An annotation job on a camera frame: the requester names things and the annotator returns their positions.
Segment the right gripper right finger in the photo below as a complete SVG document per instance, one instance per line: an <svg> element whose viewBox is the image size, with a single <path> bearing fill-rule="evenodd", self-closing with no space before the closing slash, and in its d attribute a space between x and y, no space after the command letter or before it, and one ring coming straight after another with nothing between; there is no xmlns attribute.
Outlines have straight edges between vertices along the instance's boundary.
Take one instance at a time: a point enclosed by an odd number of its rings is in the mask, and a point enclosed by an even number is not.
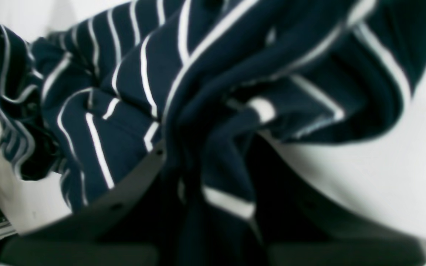
<svg viewBox="0 0 426 266"><path fill-rule="evenodd" d="M254 137L256 219L268 266L423 266L416 237L339 206Z"/></svg>

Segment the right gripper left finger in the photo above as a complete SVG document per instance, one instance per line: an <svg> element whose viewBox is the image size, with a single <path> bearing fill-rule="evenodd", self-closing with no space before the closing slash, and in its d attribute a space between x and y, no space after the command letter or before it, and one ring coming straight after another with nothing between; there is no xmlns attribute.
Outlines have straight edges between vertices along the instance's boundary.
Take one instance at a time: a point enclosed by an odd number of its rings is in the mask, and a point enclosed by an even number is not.
<svg viewBox="0 0 426 266"><path fill-rule="evenodd" d="M78 213L2 250L0 266L157 266L163 145Z"/></svg>

